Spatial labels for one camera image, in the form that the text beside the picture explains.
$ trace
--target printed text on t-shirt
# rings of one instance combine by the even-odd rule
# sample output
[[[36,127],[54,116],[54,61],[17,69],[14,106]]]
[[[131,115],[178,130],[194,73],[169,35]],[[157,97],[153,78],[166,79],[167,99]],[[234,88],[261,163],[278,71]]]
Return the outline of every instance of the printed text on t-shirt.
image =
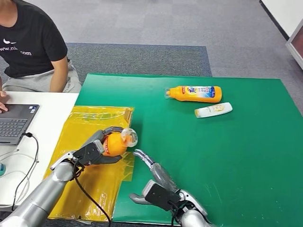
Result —
[[[17,47],[0,47],[0,51],[17,51]],[[31,52],[20,51],[21,54],[31,56]]]

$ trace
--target white table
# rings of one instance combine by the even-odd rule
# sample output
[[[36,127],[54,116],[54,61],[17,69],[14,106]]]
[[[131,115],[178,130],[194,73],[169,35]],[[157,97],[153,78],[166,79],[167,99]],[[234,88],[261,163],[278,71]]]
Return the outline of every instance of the white table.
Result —
[[[27,132],[36,137],[39,144],[39,163],[29,174],[29,184],[27,180],[24,180],[19,187],[17,198],[20,199],[17,205],[20,205],[43,179],[63,125],[74,106],[78,94],[36,92],[8,92],[8,94],[11,97],[7,102],[9,104],[40,105],[27,129]],[[36,141],[26,136],[17,147],[0,146],[0,160],[5,158],[1,162],[7,167],[5,174],[0,177],[0,210],[10,210],[16,187],[29,170],[36,151]]]

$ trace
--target grey pants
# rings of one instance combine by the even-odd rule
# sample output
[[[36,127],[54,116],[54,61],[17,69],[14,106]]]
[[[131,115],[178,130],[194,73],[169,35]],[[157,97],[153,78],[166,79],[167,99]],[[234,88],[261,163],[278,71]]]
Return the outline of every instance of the grey pants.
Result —
[[[9,78],[2,85],[4,91],[29,91],[29,92],[49,92],[51,77],[54,70],[48,72],[25,76],[20,78]],[[77,71],[73,66],[72,61],[68,64],[68,75],[63,92],[79,93],[81,84]]]

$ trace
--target black t-shirt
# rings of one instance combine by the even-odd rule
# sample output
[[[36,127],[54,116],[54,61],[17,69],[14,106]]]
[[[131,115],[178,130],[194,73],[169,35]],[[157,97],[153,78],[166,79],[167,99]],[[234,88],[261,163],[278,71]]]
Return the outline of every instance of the black t-shirt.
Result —
[[[16,24],[0,26],[0,56],[9,65],[5,73],[13,78],[44,73],[54,69],[51,61],[66,56],[64,40],[49,16],[30,3],[14,1],[18,10]]]

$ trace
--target laptop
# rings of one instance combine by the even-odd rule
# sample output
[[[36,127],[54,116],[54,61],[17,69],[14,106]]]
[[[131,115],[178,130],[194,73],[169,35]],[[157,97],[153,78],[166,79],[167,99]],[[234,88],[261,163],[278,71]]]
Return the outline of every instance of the laptop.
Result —
[[[18,145],[39,105],[5,104],[8,112],[0,113],[0,145]]]

